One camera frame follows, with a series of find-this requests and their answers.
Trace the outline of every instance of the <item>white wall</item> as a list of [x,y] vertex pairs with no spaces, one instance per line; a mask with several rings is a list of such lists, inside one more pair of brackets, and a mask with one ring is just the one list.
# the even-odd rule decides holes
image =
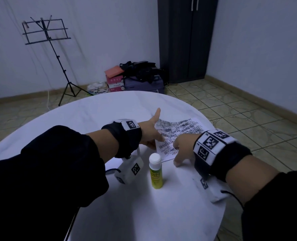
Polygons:
[[207,74],[297,113],[297,0],[219,0]]
[[0,97],[66,86],[50,44],[26,46],[22,35],[22,21],[50,15],[69,28],[72,39],[53,44],[73,83],[105,81],[104,70],[129,60],[159,66],[157,0],[0,0]]

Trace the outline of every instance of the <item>hand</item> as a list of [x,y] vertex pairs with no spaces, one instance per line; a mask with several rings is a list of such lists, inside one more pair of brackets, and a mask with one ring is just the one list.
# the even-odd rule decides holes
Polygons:
[[160,118],[161,109],[156,110],[155,115],[148,121],[140,122],[138,125],[142,129],[142,139],[139,142],[142,145],[156,150],[155,140],[159,142],[164,141],[164,137],[155,129],[154,125]]
[[185,159],[194,157],[194,143],[200,135],[201,134],[181,134],[175,139],[173,147],[178,148],[179,152],[173,161],[174,166],[178,167]]

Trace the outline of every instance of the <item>purple suitcase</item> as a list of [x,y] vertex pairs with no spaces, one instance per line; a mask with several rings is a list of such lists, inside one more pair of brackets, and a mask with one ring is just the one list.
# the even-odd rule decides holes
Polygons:
[[139,82],[132,80],[136,77],[124,78],[125,91],[149,91],[164,94],[164,83],[159,75],[155,75],[155,80],[150,84],[149,82]]

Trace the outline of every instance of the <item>yellow label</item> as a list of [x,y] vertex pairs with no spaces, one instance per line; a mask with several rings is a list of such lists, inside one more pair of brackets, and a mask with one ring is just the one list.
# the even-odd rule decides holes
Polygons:
[[151,173],[151,181],[154,189],[160,189],[163,186],[162,167],[159,170],[149,169]]

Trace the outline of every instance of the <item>wardrobe handle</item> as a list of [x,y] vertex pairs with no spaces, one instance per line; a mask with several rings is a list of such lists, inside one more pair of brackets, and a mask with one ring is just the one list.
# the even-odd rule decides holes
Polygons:
[[199,0],[196,1],[196,10],[198,10],[198,7],[199,7]]
[[193,1],[194,0],[192,0],[192,3],[191,3],[191,11],[193,12]]

